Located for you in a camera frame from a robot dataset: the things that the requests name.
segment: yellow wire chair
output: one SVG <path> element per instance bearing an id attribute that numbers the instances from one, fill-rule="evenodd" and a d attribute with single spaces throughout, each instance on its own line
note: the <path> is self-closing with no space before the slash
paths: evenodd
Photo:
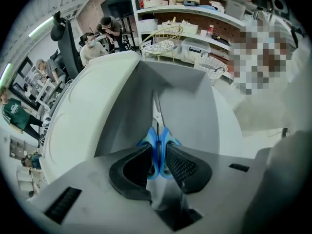
<path id="1" fill-rule="evenodd" d="M 157 56 L 158 61 L 160 61 L 160 56 L 171 51 L 172 59 L 175 61 L 173 48 L 176 42 L 180 39 L 183 32 L 181 26 L 169 27 L 166 29 L 159 30 L 150 36 L 148 36 L 140 45 L 140 50 L 142 52 L 148 53 L 150 55 Z M 145 46 L 146 41 L 152 40 L 154 38 L 154 44 Z"/>

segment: cap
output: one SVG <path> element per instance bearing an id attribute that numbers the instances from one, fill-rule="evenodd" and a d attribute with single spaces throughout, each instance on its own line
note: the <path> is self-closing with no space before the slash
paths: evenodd
<path id="1" fill-rule="evenodd" d="M 40 63 L 42 63 L 42 62 L 43 62 L 42 59 L 37 60 L 37 61 L 36 61 L 36 67 L 39 68 Z"/>

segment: beige shirt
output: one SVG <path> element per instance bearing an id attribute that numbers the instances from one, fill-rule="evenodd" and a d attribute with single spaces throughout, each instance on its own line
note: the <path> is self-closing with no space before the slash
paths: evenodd
<path id="1" fill-rule="evenodd" d="M 102 44 L 96 42 L 95 46 L 92 48 L 88 48 L 87 45 L 84 45 L 80 50 L 80 58 L 82 65 L 85 66 L 89 63 L 89 60 L 107 55 L 108 52 L 104 49 Z"/>

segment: wire chair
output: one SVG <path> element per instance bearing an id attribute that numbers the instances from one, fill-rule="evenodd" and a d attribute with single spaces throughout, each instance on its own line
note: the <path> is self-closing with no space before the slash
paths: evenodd
<path id="1" fill-rule="evenodd" d="M 173 48 L 176 42 L 180 39 L 183 32 L 181 26 L 169 27 L 166 29 L 159 30 L 151 35 L 149 35 L 140 45 L 140 50 L 142 52 L 148 53 L 150 55 L 155 55 L 160 61 L 160 56 L 171 51 L 172 59 L 175 61 Z M 154 43 L 147 45 L 146 41 L 152 40 L 154 38 Z"/>
<path id="2" fill-rule="evenodd" d="M 211 57 L 209 52 L 204 52 L 195 59 L 195 69 L 205 71 L 213 84 L 219 79 L 223 73 L 228 71 L 228 67 L 217 58 Z"/>

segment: bottle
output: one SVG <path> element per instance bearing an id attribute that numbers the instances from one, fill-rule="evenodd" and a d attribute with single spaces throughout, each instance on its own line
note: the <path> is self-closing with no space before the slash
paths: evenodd
<path id="1" fill-rule="evenodd" d="M 210 24 L 207 36 L 211 37 L 213 35 L 213 32 L 214 32 L 214 26 Z"/>

